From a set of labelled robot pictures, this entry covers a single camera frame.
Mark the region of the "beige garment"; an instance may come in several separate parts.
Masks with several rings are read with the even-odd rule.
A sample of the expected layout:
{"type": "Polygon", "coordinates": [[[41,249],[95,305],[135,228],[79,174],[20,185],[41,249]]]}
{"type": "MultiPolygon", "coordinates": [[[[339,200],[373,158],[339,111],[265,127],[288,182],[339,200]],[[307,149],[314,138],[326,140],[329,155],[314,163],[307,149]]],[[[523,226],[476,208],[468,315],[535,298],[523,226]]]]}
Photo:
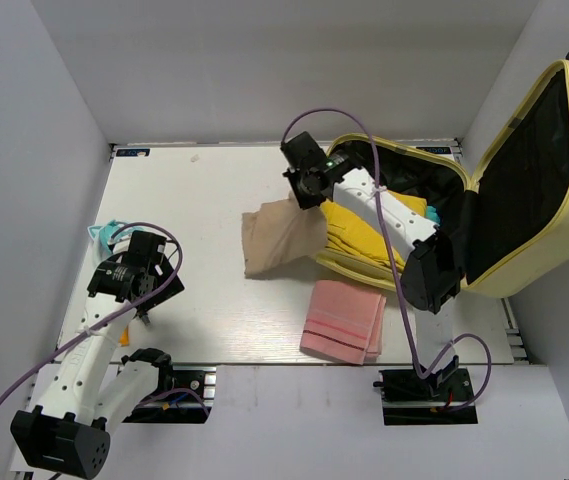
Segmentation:
{"type": "Polygon", "coordinates": [[[281,265],[314,256],[328,243],[327,221],[318,207],[303,210],[287,198],[263,203],[241,218],[244,275],[260,276],[281,265]]]}

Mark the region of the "yellow garment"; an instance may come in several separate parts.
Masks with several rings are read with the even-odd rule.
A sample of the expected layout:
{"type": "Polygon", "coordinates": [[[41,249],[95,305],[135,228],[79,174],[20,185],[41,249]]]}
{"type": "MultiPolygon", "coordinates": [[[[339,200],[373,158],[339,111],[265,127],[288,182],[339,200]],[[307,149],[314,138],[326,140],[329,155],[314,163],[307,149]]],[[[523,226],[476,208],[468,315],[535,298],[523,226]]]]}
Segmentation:
{"type": "MultiPolygon", "coordinates": [[[[427,200],[388,191],[397,200],[424,217],[427,200]]],[[[325,201],[320,209],[327,222],[327,247],[354,255],[360,259],[368,259],[379,265],[390,267],[388,251],[382,235],[350,210],[325,201]]],[[[393,258],[398,271],[403,270],[405,261],[393,247],[393,258]]]]}

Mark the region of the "teal garment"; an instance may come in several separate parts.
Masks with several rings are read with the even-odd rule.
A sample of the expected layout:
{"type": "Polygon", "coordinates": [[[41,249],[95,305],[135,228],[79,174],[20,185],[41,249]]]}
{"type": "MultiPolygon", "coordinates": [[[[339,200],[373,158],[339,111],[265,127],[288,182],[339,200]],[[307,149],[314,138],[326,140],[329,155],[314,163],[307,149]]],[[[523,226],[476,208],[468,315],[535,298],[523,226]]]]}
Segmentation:
{"type": "Polygon", "coordinates": [[[432,222],[433,222],[434,224],[436,224],[436,225],[440,225],[440,224],[441,224],[441,219],[440,219],[440,216],[439,216],[439,214],[438,214],[438,212],[437,212],[437,209],[436,209],[434,206],[432,206],[432,205],[428,205],[428,206],[426,207],[424,217],[425,217],[426,219],[432,221],[432,222]]]}

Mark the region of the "pink striped towel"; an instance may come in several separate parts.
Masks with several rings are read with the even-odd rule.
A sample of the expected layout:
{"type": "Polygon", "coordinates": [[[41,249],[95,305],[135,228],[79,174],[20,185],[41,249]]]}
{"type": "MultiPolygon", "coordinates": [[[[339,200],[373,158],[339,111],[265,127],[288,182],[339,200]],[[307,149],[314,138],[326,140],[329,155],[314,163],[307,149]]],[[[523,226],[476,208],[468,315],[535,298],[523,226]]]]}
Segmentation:
{"type": "Polygon", "coordinates": [[[382,351],[386,297],[369,288],[334,280],[312,291],[300,351],[330,361],[362,365],[382,351]]]}

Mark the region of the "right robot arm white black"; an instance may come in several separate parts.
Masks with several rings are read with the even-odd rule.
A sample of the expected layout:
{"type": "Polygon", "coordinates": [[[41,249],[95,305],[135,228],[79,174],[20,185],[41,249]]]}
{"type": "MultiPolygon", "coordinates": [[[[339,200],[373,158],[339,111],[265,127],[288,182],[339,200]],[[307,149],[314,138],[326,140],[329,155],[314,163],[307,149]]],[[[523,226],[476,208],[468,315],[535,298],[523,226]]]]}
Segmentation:
{"type": "Polygon", "coordinates": [[[401,313],[411,305],[417,313],[435,316],[460,292],[461,267],[451,239],[385,190],[377,145],[369,143],[372,171],[354,153],[325,153],[308,132],[302,132],[280,144],[289,164],[283,176],[301,208],[330,200],[376,229],[388,251],[405,261],[401,273],[390,262],[401,313]]]}

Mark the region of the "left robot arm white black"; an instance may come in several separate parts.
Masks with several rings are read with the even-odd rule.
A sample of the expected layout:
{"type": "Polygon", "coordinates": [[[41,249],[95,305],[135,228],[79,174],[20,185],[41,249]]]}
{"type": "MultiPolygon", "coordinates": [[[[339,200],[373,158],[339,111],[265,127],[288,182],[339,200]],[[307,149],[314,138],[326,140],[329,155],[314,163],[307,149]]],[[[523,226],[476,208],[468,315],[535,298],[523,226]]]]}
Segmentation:
{"type": "Polygon", "coordinates": [[[80,479],[103,469],[111,435],[144,398],[163,399],[175,387],[171,357],[156,348],[123,357],[120,375],[103,382],[129,323],[183,291],[162,235],[135,230],[125,249],[97,267],[78,330],[53,382],[10,431],[26,463],[80,479]]]}

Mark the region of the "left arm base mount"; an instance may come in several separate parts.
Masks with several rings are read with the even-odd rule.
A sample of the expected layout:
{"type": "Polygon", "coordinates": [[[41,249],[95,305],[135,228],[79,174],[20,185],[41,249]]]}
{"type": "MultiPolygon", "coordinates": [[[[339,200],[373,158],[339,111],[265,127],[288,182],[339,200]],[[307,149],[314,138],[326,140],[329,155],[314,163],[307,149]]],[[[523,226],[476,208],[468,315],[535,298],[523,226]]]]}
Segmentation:
{"type": "Polygon", "coordinates": [[[173,366],[162,390],[142,400],[124,424],[203,425],[212,411],[216,368],[173,366]]]}

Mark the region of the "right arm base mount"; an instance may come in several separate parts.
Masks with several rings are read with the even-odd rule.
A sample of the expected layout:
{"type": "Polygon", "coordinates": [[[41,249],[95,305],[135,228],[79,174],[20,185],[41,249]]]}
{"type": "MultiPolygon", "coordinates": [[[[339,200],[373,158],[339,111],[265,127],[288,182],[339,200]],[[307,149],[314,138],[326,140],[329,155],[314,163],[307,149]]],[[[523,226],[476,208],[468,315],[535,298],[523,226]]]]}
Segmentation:
{"type": "Polygon", "coordinates": [[[413,370],[380,370],[373,388],[381,395],[385,426],[474,425],[474,405],[459,409],[473,395],[466,368],[459,369],[437,391],[432,392],[413,370]]]}

